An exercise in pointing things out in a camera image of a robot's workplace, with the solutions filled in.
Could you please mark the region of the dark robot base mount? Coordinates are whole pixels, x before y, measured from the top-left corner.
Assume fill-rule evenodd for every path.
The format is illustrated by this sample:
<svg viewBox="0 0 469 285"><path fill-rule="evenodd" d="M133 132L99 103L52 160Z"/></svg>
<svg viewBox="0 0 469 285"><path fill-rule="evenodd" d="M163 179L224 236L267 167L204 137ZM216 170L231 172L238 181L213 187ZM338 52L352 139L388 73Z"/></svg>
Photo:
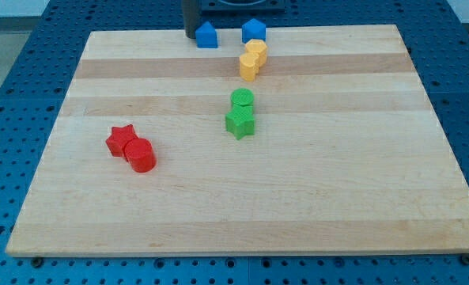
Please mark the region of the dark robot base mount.
<svg viewBox="0 0 469 285"><path fill-rule="evenodd" d="M203 12L283 11L286 0L199 0Z"/></svg>

